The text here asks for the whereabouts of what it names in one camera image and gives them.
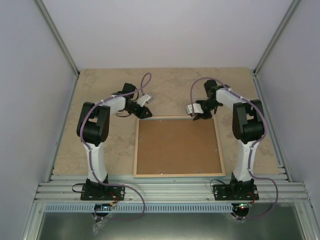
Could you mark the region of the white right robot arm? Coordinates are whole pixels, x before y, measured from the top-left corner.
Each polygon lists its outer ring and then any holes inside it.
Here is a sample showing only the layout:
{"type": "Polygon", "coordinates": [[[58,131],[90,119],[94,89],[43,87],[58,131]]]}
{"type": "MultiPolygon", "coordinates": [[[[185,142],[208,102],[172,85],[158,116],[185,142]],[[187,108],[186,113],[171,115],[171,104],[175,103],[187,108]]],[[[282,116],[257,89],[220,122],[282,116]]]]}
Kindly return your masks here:
{"type": "Polygon", "coordinates": [[[196,81],[206,80],[204,89],[206,100],[193,101],[193,89],[190,90],[190,105],[187,113],[193,119],[207,120],[217,113],[218,107],[232,110],[232,133],[238,140],[237,162],[231,174],[228,192],[232,199],[240,200],[245,196],[258,199],[258,190],[253,177],[253,165],[259,142],[268,132],[264,118],[262,102],[248,100],[234,92],[228,85],[210,77],[201,77],[196,81]]]}

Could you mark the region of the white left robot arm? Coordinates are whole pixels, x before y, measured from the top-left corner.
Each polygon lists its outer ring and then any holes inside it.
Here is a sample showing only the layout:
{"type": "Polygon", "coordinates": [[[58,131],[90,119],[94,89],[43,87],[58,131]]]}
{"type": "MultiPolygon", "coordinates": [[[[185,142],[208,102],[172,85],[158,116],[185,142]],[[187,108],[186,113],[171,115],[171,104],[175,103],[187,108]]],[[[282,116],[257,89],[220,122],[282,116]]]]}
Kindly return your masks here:
{"type": "Polygon", "coordinates": [[[135,115],[139,119],[152,117],[146,104],[152,101],[148,94],[138,94],[138,89],[131,83],[125,83],[122,90],[98,103],[85,102],[78,120],[76,134],[80,137],[86,151],[88,175],[82,184],[80,199],[82,201],[122,201],[125,187],[110,185],[105,166],[104,142],[109,135],[110,117],[121,111],[135,115]]]}

